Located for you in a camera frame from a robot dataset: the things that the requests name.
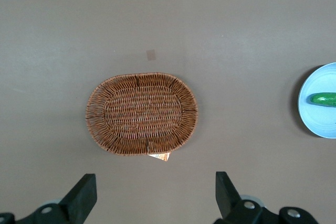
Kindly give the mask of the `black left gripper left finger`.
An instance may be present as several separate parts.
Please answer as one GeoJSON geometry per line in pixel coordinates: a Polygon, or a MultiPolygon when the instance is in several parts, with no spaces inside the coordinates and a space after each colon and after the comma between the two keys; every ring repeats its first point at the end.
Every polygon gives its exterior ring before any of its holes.
{"type": "Polygon", "coordinates": [[[43,205],[16,223],[84,223],[96,202],[96,175],[85,174],[59,203],[43,205]]]}

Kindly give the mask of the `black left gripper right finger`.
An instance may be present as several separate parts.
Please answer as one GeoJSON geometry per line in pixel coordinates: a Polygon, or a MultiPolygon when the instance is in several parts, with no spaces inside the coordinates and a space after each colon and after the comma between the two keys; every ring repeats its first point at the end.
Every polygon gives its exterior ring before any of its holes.
{"type": "Polygon", "coordinates": [[[279,216],[257,201],[243,199],[226,172],[216,172],[216,202],[222,215],[218,223],[278,223],[279,216]]]}

